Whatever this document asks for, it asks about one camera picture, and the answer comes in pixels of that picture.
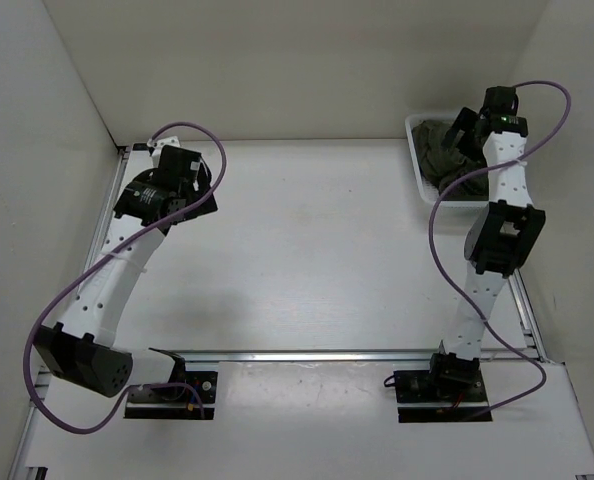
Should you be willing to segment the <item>olive green shorts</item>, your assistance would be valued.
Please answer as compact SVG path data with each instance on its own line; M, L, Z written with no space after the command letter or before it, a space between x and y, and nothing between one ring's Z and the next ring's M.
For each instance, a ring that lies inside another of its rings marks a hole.
M450 127L447 122L425 120L412 129L412 140L422 176L441 194L458 178L485 167L484 160L470 160L456 148L442 148L441 142ZM473 177L456 186L447 201L483 201L488 198L488 178Z

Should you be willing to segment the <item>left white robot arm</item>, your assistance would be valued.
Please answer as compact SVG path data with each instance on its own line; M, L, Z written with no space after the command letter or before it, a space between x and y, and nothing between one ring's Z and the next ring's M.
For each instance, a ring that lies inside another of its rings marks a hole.
M107 398L120 393L134 357L113 345L137 280L172 226L216 210L212 175L200 158L161 160L124 187L100 254L73 288L75 300L54 326L40 324L30 336L55 377Z

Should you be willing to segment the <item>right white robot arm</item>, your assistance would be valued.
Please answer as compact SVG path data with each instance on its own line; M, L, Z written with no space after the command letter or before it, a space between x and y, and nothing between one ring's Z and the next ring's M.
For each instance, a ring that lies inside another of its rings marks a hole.
M488 319L507 279L521 267L545 225L545 212L533 206L520 157L527 121L514 107L460 111L442 145L485 162L489 201L464 245L466 283L449 332L431 358L426 387L437 399L453 400L478 381L481 342Z

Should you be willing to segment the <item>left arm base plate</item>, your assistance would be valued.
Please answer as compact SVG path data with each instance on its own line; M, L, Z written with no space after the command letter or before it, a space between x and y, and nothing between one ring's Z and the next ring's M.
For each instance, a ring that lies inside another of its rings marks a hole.
M214 419L218 372L185 370L174 381L181 386L166 388L141 387L128 395L124 418L131 420L210 421Z

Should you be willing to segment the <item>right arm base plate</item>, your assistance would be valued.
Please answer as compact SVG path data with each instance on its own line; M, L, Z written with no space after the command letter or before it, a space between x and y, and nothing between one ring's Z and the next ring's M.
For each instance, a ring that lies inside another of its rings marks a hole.
M440 393L427 370L396 370L383 381L394 391L399 423L492 422L485 384L480 373L474 384L456 393Z

